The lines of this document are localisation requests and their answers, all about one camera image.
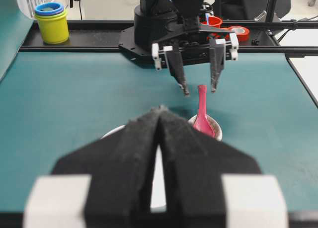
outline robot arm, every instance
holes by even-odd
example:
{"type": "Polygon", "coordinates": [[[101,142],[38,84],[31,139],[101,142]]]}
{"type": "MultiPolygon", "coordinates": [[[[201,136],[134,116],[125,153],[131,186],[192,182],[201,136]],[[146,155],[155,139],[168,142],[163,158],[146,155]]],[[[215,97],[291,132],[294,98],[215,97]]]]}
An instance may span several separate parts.
{"type": "Polygon", "coordinates": [[[237,60],[234,32],[203,25],[204,0],[140,0],[135,10],[135,43],[151,51],[155,68],[167,67],[185,95],[185,59],[205,55],[210,61],[211,91],[215,92],[225,60],[237,60]]]}

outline cable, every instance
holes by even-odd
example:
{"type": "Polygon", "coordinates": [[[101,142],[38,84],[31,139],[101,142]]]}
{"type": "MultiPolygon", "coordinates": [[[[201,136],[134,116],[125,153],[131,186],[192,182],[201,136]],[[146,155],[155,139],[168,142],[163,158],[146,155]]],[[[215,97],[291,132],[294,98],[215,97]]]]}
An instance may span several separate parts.
{"type": "Polygon", "coordinates": [[[282,39],[286,36],[286,34],[290,31],[291,29],[288,29],[282,36],[277,39],[278,42],[282,41],[282,39]]]}
{"type": "Polygon", "coordinates": [[[302,19],[300,19],[298,21],[309,21],[309,20],[312,20],[312,19],[317,18],[317,17],[318,17],[318,15],[316,15],[314,17],[311,17],[311,18],[302,18],[302,19]]]}
{"type": "Polygon", "coordinates": [[[80,7],[80,2],[81,2],[81,0],[79,0],[79,12],[80,12],[80,19],[81,19],[81,20],[83,20],[83,17],[82,17],[82,15],[81,15],[81,7],[80,7]]]}

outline pink spoon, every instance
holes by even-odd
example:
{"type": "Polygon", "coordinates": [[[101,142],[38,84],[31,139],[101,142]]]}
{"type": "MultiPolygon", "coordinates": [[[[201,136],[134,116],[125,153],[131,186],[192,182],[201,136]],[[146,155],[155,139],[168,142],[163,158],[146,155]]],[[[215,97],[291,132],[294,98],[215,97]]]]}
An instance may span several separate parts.
{"type": "Polygon", "coordinates": [[[207,134],[208,136],[214,137],[215,133],[207,119],[207,108],[206,108],[206,85],[198,85],[199,90],[199,108],[197,118],[193,124],[193,127],[198,131],[207,134]]]}

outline green table surface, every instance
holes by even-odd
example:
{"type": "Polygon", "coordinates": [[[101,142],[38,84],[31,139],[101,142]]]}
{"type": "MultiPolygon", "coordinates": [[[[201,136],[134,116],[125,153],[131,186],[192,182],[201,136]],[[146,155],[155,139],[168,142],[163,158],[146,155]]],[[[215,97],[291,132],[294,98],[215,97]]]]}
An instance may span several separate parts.
{"type": "MultiPolygon", "coordinates": [[[[196,86],[209,84],[209,65],[185,73],[190,97],[167,70],[119,53],[19,53],[0,83],[0,212],[22,212],[36,177],[57,158],[151,107],[196,114],[196,86]]],[[[289,211],[318,209],[318,110],[284,55],[226,62],[207,112],[224,142],[277,176],[289,211]]]]}

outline black metal rail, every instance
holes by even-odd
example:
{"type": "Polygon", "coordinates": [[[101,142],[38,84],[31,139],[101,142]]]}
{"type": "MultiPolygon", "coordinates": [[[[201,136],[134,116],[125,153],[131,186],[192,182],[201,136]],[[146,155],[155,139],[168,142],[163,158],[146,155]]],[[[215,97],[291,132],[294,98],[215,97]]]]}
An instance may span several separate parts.
{"type": "MultiPolygon", "coordinates": [[[[69,23],[70,40],[61,45],[44,44],[38,24],[35,21],[23,43],[21,52],[121,52],[118,48],[122,30],[134,25],[131,20],[71,20],[69,23]]],[[[318,56],[317,47],[280,46],[275,43],[274,32],[284,29],[318,28],[318,22],[254,22],[225,21],[223,27],[240,25],[251,30],[251,37],[262,31],[263,37],[259,46],[251,45],[250,41],[242,43],[240,53],[285,53],[287,57],[318,56]]]]}

